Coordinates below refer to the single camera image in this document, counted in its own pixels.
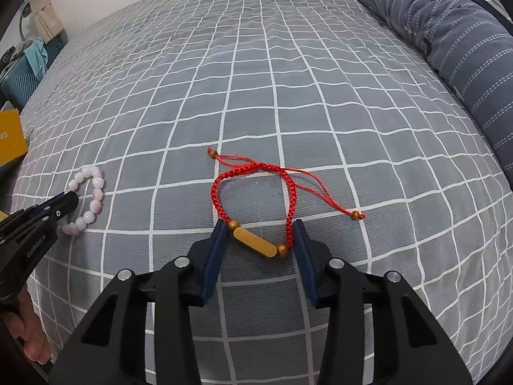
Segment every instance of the finger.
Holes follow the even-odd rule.
[[[38,362],[42,365],[44,365],[48,360],[50,360],[51,350],[50,350],[50,343],[48,342],[48,338],[45,335],[45,340],[43,342],[43,349],[41,350],[41,353],[39,353]]]
[[[17,339],[23,334],[23,321],[15,313],[2,312],[0,317],[2,317],[9,333],[14,339]]]
[[[29,340],[34,331],[41,328],[41,321],[39,320],[38,315],[34,312],[32,299],[30,298],[30,294],[26,287],[24,287],[24,289],[22,289],[18,294],[18,301],[19,314],[24,325],[24,331],[21,338]]]
[[[23,350],[25,351],[25,355],[30,360],[38,360],[41,351],[43,350],[43,345],[45,343],[46,336],[43,330],[36,330],[32,334],[32,337],[28,339],[24,346]]]

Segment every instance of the metal screw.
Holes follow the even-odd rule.
[[[342,259],[334,258],[329,261],[329,266],[333,269],[342,269],[344,267],[344,261]]]
[[[388,274],[386,274],[386,277],[390,282],[393,283],[399,282],[401,280],[401,274],[395,271],[389,272]]]
[[[117,279],[120,281],[126,281],[127,279],[130,279],[132,276],[132,271],[130,269],[122,269],[117,273]]]
[[[185,268],[186,266],[189,266],[189,263],[191,263],[191,261],[189,260],[188,257],[180,256],[179,258],[175,259],[174,266],[176,266],[178,268]]]

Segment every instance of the gray bed sheet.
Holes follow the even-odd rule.
[[[61,234],[29,279],[55,355],[118,270],[157,270],[210,233],[224,167],[208,146],[307,169],[367,213],[354,222],[300,193],[296,217],[359,269],[400,271],[474,379],[513,334],[504,173],[452,92],[356,0],[140,1],[64,48],[21,120],[30,147],[11,211],[63,191],[83,165],[106,174],[95,223]],[[81,189],[80,213],[91,192]],[[239,178],[220,195],[246,227],[283,241],[279,178]],[[327,312],[300,285],[292,257],[230,245],[214,297],[191,314],[206,383],[314,383]],[[370,382],[370,309],[365,320]]]

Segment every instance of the red string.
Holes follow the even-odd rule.
[[[232,176],[240,176],[240,175],[248,175],[250,173],[255,173],[258,170],[263,170],[267,172],[275,172],[278,173],[287,184],[288,193],[289,193],[289,211],[287,213],[287,218],[285,220],[285,231],[286,231],[286,241],[285,245],[290,250],[292,249],[292,241],[293,241],[293,234],[292,234],[292,219],[294,217],[294,212],[296,211],[296,203],[298,202],[298,195],[296,193],[296,188],[302,189],[304,191],[308,191],[309,193],[317,195],[320,199],[322,199],[325,203],[332,206],[335,210],[338,210],[344,214],[347,214],[348,216],[352,215],[352,212],[342,208],[337,202],[333,199],[331,194],[328,192],[325,185],[322,183],[322,181],[315,176],[314,174],[304,171],[302,169],[296,169],[296,168],[281,168],[278,165],[271,165],[266,164],[264,162],[257,162],[256,160],[253,160],[251,158],[247,157],[240,157],[235,155],[220,155],[217,153],[217,151],[212,150],[212,148],[207,149],[207,153],[212,157],[214,155],[214,158],[219,161],[219,163],[222,163],[223,165],[229,166],[232,169],[227,170],[226,172],[223,172],[220,174],[212,184],[212,188],[210,190],[210,196],[212,197],[212,204],[214,204],[215,209],[217,210],[217,214],[219,214],[219,217],[221,217],[225,222],[229,222],[231,220],[228,213],[224,210],[223,206],[221,205],[221,202],[219,200],[219,196],[217,195],[217,190],[219,188],[219,185],[222,180],[226,178],[230,178]],[[237,164],[228,162],[226,159],[237,159],[237,160],[244,160],[245,164]],[[316,191],[313,188],[305,187],[304,185],[298,184],[295,182],[290,175],[287,172],[300,172],[304,175],[311,176],[316,180],[316,182],[319,184],[319,186],[322,189],[322,192]],[[358,218],[362,219],[365,218],[365,214],[358,214]]]

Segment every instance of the cloth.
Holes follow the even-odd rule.
[[[46,52],[44,44],[43,38],[38,37],[32,45],[25,49],[27,61],[39,82],[41,82],[47,71],[46,63],[48,62],[48,53]]]
[[[34,43],[34,40],[32,39],[26,39],[16,45],[16,48],[14,50],[14,53],[11,55],[11,62],[17,60],[21,55],[23,55],[24,51],[29,48],[32,43]]]

